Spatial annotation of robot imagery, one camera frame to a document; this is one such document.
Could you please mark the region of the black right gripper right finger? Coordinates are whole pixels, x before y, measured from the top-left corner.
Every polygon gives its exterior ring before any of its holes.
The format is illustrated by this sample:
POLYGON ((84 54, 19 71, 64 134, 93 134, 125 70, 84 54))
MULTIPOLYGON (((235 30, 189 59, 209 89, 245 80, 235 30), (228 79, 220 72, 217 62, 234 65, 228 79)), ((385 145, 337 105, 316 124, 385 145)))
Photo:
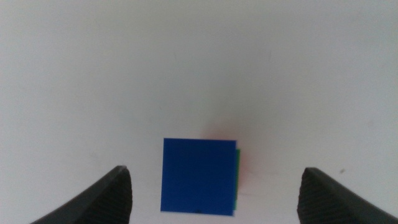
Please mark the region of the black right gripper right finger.
POLYGON ((316 167, 307 167, 302 174, 297 214, 304 224, 397 224, 396 217, 316 167))

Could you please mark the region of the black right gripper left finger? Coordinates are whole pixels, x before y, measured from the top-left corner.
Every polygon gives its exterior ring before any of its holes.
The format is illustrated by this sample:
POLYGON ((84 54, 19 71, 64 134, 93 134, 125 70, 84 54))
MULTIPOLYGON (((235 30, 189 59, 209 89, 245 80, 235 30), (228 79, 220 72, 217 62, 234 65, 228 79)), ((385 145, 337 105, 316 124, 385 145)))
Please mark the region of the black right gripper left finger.
POLYGON ((82 193, 34 224, 129 223, 132 210, 131 176, 116 166, 82 193))

